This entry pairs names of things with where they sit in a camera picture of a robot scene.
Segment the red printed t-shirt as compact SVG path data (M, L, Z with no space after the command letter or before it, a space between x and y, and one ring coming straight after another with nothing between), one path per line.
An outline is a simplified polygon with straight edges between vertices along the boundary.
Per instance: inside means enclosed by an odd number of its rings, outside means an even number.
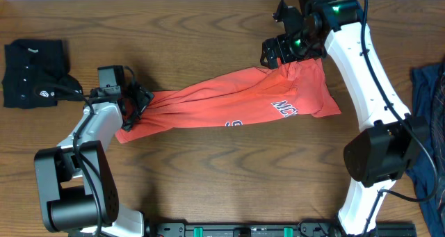
M325 83L320 60L250 67L182 90L158 91L130 131L120 129L120 143L175 128L242 126L295 115L340 114Z

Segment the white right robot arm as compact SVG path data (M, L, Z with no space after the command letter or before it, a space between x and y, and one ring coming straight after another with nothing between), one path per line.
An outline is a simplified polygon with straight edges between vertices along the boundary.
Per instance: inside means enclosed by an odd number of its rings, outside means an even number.
M329 56L353 101L359 135L343 158L351 178L336 222L313 224L322 236L414 236L413 224L379 224L376 216L392 186L410 169L428 135L423 117L413 116L396 94L373 47L367 8L358 0L280 2L273 19L284 33L262 44L261 64L302 62Z

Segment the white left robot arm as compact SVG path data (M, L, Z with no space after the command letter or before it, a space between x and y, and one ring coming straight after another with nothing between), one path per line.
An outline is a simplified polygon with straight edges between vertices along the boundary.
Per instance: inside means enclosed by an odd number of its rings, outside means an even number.
M34 157L45 228L69 236L148 236L143 213L120 203L105 151L117 131L131 128L153 95L135 81L107 81L89 97L49 83L37 84L34 92L49 99L48 88L68 92L85 106L70 135Z

